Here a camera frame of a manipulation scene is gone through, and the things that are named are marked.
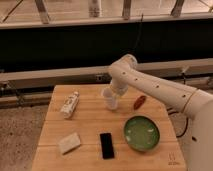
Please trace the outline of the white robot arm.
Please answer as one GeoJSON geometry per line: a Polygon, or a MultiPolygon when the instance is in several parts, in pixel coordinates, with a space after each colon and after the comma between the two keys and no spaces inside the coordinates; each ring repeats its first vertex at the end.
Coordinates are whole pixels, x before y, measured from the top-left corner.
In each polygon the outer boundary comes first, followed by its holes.
{"type": "Polygon", "coordinates": [[[113,62],[110,89],[122,96],[128,86],[171,106],[193,122],[188,171],[213,171],[213,94],[136,70],[138,62],[126,54],[113,62]]]}

